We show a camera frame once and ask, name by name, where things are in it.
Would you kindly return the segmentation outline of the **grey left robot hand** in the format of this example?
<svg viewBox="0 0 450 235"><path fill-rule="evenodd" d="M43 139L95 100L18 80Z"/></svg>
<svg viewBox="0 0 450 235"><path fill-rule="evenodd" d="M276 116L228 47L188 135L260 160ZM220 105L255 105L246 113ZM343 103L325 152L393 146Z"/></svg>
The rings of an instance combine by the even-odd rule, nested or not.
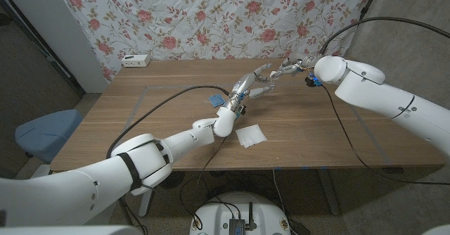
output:
<svg viewBox="0 0 450 235"><path fill-rule="evenodd" d="M274 84L270 84L265 87L260 87L256 89L250 90L250 87L255 82L269 82L270 79L268 77L261 76L261 72L267 68L270 68L271 64L264 64L259 66L256 70L246 75L243 75L233 86L231 93L229 94L229 98L224 104L224 107L231 110L232 112L236 112L238 107L241 105L242 100L249 96L252 99L260 97L265 92L271 91L275 88Z"/></svg>

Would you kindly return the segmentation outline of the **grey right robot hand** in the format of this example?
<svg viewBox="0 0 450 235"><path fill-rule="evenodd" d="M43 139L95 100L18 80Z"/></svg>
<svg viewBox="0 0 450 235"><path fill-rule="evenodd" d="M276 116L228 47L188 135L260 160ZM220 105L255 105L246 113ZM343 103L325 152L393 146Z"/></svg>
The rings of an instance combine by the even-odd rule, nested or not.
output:
<svg viewBox="0 0 450 235"><path fill-rule="evenodd" d="M298 72L314 69L321 56L313 56L308 53L292 52L280 64L276 71L270 74L271 80L277 80L282 75L296 75Z"/></svg>

